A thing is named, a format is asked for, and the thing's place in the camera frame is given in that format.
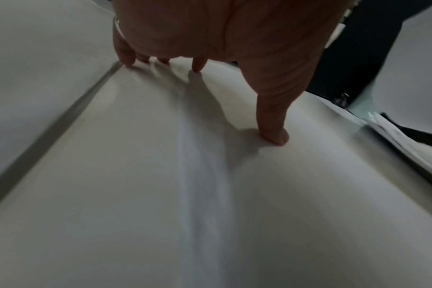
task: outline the finger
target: finger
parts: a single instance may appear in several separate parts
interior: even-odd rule
[[[113,22],[113,47],[121,63],[132,66],[135,63],[135,51],[122,38]]]
[[[208,59],[205,57],[195,57],[192,60],[192,71],[195,73],[199,73],[202,71],[203,67],[205,67],[205,64],[208,62]]]
[[[170,58],[158,58],[159,62],[168,64],[170,62]]]
[[[279,146],[289,141],[289,134],[284,129],[284,121],[291,103],[290,97],[257,97],[257,126],[264,139]]]
[[[148,63],[150,61],[150,57],[143,55],[141,53],[135,53],[135,57],[137,58],[137,60],[139,60],[140,62],[145,62]]]

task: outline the dark gray strip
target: dark gray strip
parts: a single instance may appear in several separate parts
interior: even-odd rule
[[[83,113],[91,100],[121,67],[116,62],[105,75],[89,88],[61,117],[59,117],[20,157],[0,175],[0,202],[20,182],[53,144]]]

